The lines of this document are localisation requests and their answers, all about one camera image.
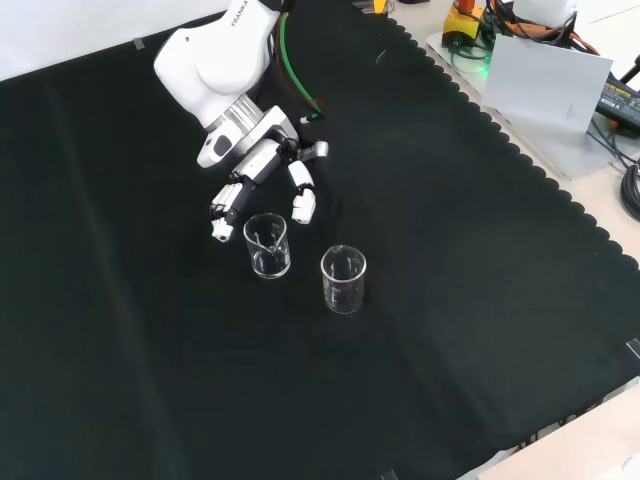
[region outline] green cable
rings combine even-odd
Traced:
[[[322,110],[318,106],[318,104],[311,98],[311,95],[307,93],[305,88],[296,77],[296,74],[293,72],[293,68],[291,68],[291,63],[289,63],[289,57],[287,56],[287,47],[285,45],[285,33],[286,33],[286,23],[287,17],[289,16],[289,12],[285,12],[282,14],[282,21],[280,22],[280,53],[282,53],[282,61],[289,72],[289,76],[293,80],[293,83],[296,85],[296,88],[300,90],[300,93],[304,96],[304,98],[309,102],[309,104],[318,112],[322,113]]]

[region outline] white sheet of paper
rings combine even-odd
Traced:
[[[584,132],[612,60],[498,35],[482,105],[551,128]]]

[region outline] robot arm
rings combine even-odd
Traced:
[[[279,15],[260,0],[232,0],[218,21],[171,35],[156,57],[156,74],[209,129],[260,80],[269,63],[267,39]]]
[[[316,206],[314,183],[303,162],[326,157],[328,145],[318,142],[300,150],[298,134],[282,110],[276,106],[262,112],[246,95],[268,66],[267,40],[282,1],[233,0],[220,20],[177,30],[154,64],[169,92],[208,131],[198,163],[210,167],[225,158],[239,161],[210,207],[213,236],[222,242],[229,240],[253,189],[283,162],[297,189],[292,218],[308,224]]]

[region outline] wall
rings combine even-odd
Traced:
[[[13,0],[0,14],[0,80],[226,10],[230,0]]]

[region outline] black tablecloth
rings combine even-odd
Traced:
[[[402,29],[291,15],[332,154],[272,282],[210,238],[232,166],[195,163],[166,37],[0,85],[3,478],[450,479],[634,373],[637,264]],[[305,113],[274,68],[259,103]],[[291,200],[280,171],[243,216]],[[335,243],[368,259],[353,318],[323,305]]]

